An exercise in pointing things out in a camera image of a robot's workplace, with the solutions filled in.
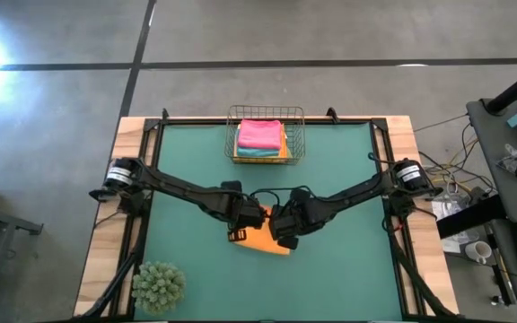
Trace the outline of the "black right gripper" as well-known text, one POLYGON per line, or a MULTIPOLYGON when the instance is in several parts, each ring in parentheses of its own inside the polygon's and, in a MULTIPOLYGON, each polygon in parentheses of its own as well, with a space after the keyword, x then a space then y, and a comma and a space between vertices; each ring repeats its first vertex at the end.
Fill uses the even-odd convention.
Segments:
POLYGON ((280 247, 295 250, 299 236, 322 229, 327 217, 320 210, 321 203, 306 188, 291 190, 288 201, 274 205, 269 219, 269 230, 280 247))

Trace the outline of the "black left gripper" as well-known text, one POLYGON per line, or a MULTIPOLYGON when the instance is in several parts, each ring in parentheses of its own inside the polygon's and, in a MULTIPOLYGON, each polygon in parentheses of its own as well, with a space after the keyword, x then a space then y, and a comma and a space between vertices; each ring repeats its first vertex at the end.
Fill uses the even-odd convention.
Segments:
POLYGON ((246 229, 261 229, 267 213, 255 197, 242 192, 242 185, 239 181, 222 182, 221 189, 226 190, 228 195, 224 213, 228 227, 228 241, 246 240, 246 229))

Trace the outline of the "orange microfiber towel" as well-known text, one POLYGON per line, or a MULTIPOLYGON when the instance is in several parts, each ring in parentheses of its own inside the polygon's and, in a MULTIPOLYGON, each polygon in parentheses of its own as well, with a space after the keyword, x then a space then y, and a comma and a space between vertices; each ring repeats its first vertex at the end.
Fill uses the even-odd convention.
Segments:
POLYGON ((285 132, 285 125, 281 125, 281 148, 278 157, 285 159, 288 157, 287 134, 285 132))
POLYGON ((278 243, 272 239, 269 230, 269 216, 272 209, 265 205, 261 208, 266 212, 267 217, 260 229, 253 227, 246 227, 233 232, 230 232, 227 237, 228 241, 239 246, 255 249, 262 252, 277 254, 282 256, 289 256, 291 250, 286 247, 279 246, 278 243))

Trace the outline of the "yellow microfiber towel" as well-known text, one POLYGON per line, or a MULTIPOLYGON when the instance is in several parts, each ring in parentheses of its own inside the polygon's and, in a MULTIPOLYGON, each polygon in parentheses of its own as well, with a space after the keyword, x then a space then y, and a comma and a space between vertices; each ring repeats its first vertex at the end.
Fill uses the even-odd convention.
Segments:
POLYGON ((293 164, 294 158, 280 156, 233 156, 232 161, 235 163, 256 163, 256 164, 293 164))

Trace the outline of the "teal microfiber towel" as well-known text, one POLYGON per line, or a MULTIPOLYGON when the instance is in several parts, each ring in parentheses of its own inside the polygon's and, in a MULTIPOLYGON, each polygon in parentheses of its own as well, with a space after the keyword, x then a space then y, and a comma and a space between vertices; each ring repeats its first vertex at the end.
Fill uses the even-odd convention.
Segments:
POLYGON ((234 140, 234 151, 238 156, 241 157, 253 157, 253 158, 269 158, 277 157, 280 153, 279 149, 265 149, 265 148, 249 148, 239 146, 239 132, 236 132, 236 138, 234 140))

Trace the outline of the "pink microfiber towel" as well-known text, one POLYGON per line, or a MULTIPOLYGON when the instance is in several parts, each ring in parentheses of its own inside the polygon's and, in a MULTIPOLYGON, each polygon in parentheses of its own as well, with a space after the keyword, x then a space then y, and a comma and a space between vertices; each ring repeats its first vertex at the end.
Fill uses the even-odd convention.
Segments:
POLYGON ((243 119, 239 128, 238 146, 279 150, 282 124, 278 120, 243 119))

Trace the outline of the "green table mat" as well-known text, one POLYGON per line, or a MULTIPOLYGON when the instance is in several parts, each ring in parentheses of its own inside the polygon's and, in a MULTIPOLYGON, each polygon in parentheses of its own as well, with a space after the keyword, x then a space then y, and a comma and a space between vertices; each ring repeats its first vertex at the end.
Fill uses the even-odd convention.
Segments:
MULTIPOLYGON (((308 125, 295 165, 235 164, 224 155, 224 126, 164 129, 161 171, 202 187, 238 180, 262 205, 282 204, 305 185, 331 196, 376 171, 367 125, 308 125)), ((289 256, 235 245, 224 223, 197 206, 153 197, 145 260, 186 276, 183 300, 167 320, 398 320, 390 244, 374 198, 303 236, 289 256)))

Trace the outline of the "pale green chenille mitt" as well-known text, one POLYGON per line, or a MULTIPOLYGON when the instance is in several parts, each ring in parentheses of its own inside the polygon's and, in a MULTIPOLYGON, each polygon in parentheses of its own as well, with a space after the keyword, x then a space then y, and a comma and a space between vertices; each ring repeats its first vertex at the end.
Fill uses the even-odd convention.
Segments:
POLYGON ((132 279, 135 307, 150 315, 174 310, 183 300, 186 276, 170 263, 146 262, 132 279))

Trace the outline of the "black desk leg beam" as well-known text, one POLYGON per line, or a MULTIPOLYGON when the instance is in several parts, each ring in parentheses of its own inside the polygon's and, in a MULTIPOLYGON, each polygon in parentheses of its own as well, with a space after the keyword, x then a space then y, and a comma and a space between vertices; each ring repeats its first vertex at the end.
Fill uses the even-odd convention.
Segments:
POLYGON ((437 222, 439 237, 445 239, 462 231, 507 217, 499 195, 494 195, 471 205, 456 214, 437 222))

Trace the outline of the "white mug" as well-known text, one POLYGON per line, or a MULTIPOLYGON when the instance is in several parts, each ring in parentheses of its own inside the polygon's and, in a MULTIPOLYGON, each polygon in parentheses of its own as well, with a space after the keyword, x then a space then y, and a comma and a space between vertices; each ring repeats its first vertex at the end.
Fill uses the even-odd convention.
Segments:
POLYGON ((472 242, 465 247, 464 251, 469 259, 480 265, 485 265, 487 260, 492 256, 490 245, 484 241, 472 242))

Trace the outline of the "grey desk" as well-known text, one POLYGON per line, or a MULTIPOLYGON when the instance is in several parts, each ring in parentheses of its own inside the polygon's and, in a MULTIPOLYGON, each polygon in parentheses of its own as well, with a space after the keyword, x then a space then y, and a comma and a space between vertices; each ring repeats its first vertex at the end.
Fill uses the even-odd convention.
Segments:
POLYGON ((504 219, 493 220, 490 225, 517 299, 517 240, 514 236, 517 228, 517 178, 496 165, 506 156, 506 145, 517 149, 517 128, 507 125, 507 119, 517 113, 517 103, 510 105, 501 116, 487 113, 479 101, 469 102, 466 109, 506 214, 504 219))

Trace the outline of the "black floor stand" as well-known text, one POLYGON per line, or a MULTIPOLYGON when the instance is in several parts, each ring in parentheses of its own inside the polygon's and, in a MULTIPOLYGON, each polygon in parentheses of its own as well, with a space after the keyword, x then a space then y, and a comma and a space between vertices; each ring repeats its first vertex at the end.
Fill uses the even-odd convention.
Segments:
POLYGON ((30 235, 39 235, 42 232, 43 225, 23 220, 0 211, 0 223, 6 223, 14 227, 14 229, 22 229, 30 235))

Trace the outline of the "black metal rig frame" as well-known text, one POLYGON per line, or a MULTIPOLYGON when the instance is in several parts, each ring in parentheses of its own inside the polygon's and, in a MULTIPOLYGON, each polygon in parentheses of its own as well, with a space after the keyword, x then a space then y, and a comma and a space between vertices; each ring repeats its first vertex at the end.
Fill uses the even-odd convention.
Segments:
MULTIPOLYGON (((396 158, 418 157, 416 139, 408 116, 340 116, 342 122, 376 121, 387 131, 376 132, 379 152, 393 152, 396 158)), ((161 151, 162 122, 164 117, 122 118, 118 123, 112 158, 145 157, 147 164, 154 164, 161 151)), ((91 245, 86 258, 83 279, 78 292, 74 315, 83 315, 99 300, 108 287, 110 279, 126 260, 130 249, 138 243, 140 225, 147 216, 129 216, 106 219, 116 211, 115 201, 99 205, 93 229, 91 245)), ((442 243, 434 218, 421 212, 414 213, 397 235, 399 243, 414 248, 416 268, 429 284, 433 293, 444 306, 458 311, 449 270, 443 259, 442 243)))

